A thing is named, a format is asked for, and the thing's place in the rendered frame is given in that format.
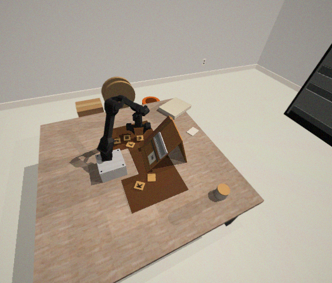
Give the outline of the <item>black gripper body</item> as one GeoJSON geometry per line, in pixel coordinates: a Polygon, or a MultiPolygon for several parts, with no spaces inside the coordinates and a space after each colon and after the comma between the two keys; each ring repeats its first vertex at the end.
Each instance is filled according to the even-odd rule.
{"type": "Polygon", "coordinates": [[[127,123],[126,124],[126,130],[132,130],[133,128],[139,128],[139,127],[144,127],[145,129],[151,129],[151,124],[150,122],[147,122],[145,124],[142,124],[142,120],[141,121],[136,121],[134,120],[135,125],[132,125],[131,123],[127,123]]]}

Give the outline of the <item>grey square label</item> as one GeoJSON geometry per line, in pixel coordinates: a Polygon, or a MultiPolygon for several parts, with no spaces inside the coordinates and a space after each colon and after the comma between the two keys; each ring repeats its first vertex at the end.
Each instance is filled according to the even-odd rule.
{"type": "Polygon", "coordinates": [[[148,159],[149,159],[150,165],[156,160],[154,151],[152,151],[151,154],[148,155],[148,159]]]}

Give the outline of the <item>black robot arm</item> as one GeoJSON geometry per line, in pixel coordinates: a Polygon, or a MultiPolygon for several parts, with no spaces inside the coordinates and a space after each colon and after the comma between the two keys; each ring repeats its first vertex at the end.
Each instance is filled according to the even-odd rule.
{"type": "Polygon", "coordinates": [[[127,97],[123,95],[118,95],[115,97],[110,97],[104,102],[104,109],[106,112],[106,121],[104,126],[104,135],[100,139],[97,150],[100,151],[101,161],[110,161],[113,157],[113,145],[114,139],[112,138],[113,125],[115,115],[119,112],[119,109],[123,107],[123,105],[128,105],[135,113],[133,116],[133,121],[141,121],[142,116],[145,116],[149,113],[149,108],[145,105],[142,106],[140,104],[134,103],[129,100],[127,97]],[[118,102],[121,101],[121,102],[118,102]]]}

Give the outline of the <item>small white jar with orange lid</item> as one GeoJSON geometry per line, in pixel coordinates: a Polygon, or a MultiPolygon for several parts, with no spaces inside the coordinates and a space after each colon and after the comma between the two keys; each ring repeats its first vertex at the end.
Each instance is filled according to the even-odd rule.
{"type": "Polygon", "coordinates": [[[227,186],[226,184],[220,184],[218,185],[218,187],[215,190],[215,196],[219,199],[219,200],[225,200],[228,195],[230,194],[231,190],[229,188],[229,186],[227,186]]]}

